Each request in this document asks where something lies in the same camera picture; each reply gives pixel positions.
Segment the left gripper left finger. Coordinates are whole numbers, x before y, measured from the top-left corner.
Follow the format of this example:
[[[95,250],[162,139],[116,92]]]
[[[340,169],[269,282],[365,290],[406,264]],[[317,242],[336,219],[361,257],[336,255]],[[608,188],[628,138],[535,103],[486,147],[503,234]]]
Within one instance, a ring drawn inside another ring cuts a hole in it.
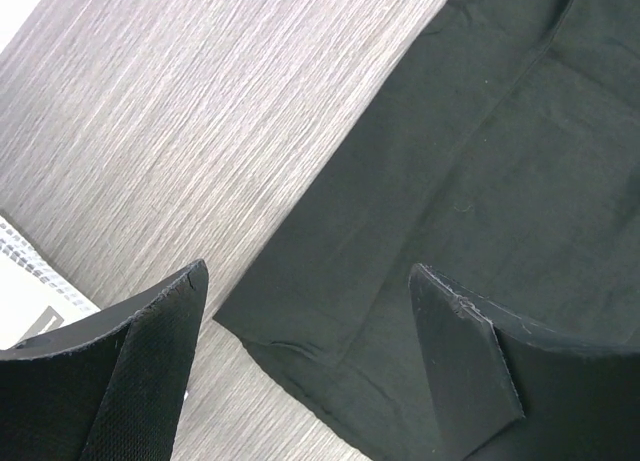
[[[2,459],[170,459],[207,290],[196,260],[2,351]]]

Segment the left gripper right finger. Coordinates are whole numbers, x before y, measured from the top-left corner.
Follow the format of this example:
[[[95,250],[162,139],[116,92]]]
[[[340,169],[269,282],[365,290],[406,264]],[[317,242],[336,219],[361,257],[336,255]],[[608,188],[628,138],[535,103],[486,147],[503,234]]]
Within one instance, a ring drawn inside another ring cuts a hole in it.
[[[574,337],[417,264],[411,305],[449,460],[635,460],[639,350]]]

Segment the black long sleeve shirt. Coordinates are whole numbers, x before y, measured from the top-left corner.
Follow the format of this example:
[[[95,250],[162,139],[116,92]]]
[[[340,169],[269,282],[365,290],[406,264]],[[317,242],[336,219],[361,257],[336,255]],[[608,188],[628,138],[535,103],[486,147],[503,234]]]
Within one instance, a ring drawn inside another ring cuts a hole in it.
[[[215,319],[373,460],[444,456],[409,276],[639,341],[639,0],[447,0]]]

